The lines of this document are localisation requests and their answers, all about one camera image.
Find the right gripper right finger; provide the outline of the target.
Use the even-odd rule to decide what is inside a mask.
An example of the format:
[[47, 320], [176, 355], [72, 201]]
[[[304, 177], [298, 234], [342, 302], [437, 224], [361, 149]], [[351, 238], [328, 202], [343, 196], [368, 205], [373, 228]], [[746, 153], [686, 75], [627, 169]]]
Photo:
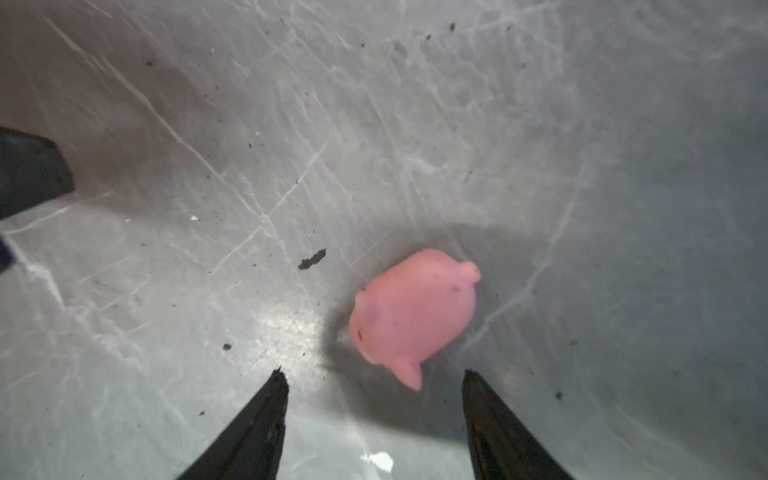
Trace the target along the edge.
[[465, 371], [462, 405], [477, 480], [572, 480], [474, 370]]

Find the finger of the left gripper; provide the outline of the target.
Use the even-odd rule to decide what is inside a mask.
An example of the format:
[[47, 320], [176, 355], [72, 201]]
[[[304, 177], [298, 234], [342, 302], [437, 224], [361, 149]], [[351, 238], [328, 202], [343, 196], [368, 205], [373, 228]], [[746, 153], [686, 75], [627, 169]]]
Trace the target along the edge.
[[1, 219], [74, 190], [73, 173], [55, 142], [1, 128]]

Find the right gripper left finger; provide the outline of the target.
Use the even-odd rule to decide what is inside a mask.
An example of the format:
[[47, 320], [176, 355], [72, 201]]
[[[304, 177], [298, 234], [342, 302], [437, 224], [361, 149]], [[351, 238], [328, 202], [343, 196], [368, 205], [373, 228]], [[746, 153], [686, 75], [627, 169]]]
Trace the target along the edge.
[[286, 434], [289, 385], [276, 369], [180, 480], [275, 480]]

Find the pink pig toy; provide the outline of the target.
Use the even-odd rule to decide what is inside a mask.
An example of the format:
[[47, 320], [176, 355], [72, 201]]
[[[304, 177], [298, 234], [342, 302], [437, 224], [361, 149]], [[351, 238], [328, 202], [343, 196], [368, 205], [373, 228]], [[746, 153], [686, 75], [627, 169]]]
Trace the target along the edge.
[[459, 337], [476, 307], [480, 269], [424, 249], [374, 278], [355, 296], [349, 333], [362, 357], [406, 387], [423, 385], [421, 364]]

